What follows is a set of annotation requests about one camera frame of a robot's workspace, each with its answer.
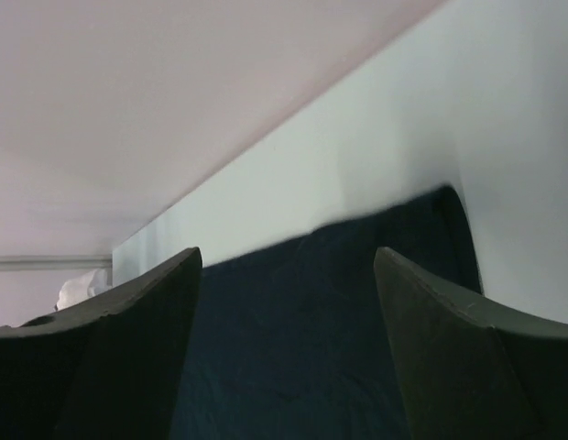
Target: white surface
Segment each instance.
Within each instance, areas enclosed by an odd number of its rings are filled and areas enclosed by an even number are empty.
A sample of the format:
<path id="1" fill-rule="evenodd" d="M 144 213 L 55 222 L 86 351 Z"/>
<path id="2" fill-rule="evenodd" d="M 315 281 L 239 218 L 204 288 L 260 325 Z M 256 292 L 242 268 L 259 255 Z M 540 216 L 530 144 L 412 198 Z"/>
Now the white surface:
<path id="1" fill-rule="evenodd" d="M 568 322 L 568 1 L 453 0 L 125 242 L 115 281 L 443 180 L 464 190 L 487 295 Z"/>
<path id="2" fill-rule="evenodd" d="M 54 312 L 58 292 L 81 270 L 0 272 L 0 325 L 18 326 Z"/>
<path id="3" fill-rule="evenodd" d="M 442 0 L 0 0 L 0 256 L 106 254 Z"/>

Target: white object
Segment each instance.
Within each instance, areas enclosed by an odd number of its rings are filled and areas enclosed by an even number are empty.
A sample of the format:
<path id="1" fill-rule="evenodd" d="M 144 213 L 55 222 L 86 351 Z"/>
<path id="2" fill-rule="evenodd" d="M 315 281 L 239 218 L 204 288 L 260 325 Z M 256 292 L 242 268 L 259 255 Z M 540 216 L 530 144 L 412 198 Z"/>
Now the white object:
<path id="1" fill-rule="evenodd" d="M 111 289 L 111 286 L 108 284 L 107 279 L 106 269 L 95 269 L 80 277 L 66 281 L 62 289 L 60 289 L 56 309 L 66 309 L 108 291 Z"/>

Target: dark garment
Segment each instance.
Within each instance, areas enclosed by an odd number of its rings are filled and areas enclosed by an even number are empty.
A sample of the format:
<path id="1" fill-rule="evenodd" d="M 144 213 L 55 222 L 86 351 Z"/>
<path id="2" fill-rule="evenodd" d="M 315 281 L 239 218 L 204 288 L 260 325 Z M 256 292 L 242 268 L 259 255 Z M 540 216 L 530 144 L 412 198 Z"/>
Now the dark garment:
<path id="1" fill-rule="evenodd" d="M 379 247 L 480 289 L 463 209 L 444 188 L 204 269 L 171 438 L 409 438 Z"/>

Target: dark cloth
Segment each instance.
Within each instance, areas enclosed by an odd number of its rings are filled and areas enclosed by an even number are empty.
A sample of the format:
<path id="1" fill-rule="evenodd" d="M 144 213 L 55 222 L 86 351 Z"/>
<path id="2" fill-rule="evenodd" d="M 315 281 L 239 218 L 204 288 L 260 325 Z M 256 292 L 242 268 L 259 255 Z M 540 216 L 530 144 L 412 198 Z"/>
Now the dark cloth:
<path id="1" fill-rule="evenodd" d="M 479 290 L 464 212 L 445 188 L 204 269 L 171 438 L 409 438 L 379 247 Z"/>

